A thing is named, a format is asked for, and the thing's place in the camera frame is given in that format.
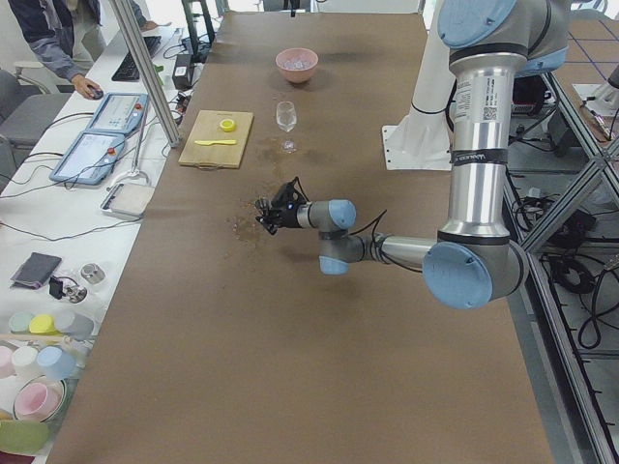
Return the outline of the person hand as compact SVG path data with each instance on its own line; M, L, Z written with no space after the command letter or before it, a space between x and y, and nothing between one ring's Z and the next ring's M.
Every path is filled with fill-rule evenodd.
M89 86L101 89L100 85L82 74L76 74L71 78L71 83L74 89L85 99L92 100Z

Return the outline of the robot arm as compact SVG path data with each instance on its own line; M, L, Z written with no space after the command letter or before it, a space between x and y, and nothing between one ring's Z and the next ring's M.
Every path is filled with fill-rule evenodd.
M449 52L456 79L441 108L451 114L451 191L435 239L354 231L354 205L310 201L294 183L259 199L257 221L270 233L314 228L321 271L342 275L355 262L395 264L423 275L444 305L471 309L508 296L528 267L502 219L514 82L557 69L567 55L567 1L446 1L431 35Z

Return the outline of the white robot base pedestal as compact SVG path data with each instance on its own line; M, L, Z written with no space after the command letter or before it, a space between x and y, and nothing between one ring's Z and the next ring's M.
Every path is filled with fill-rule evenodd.
M438 35L443 6L437 1L410 110L396 126L382 128L383 152L389 170L451 169L447 123L455 76L449 71L449 48Z

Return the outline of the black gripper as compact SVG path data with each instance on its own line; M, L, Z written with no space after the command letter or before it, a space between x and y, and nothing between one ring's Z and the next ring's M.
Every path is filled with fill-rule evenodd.
M268 213L268 217L256 217L256 221L271 235L275 235L278 229L300 228L297 219L299 208L308 203L300 184L300 179L295 177L292 181L283 184L272 200L260 197L254 202L255 208L260 213Z

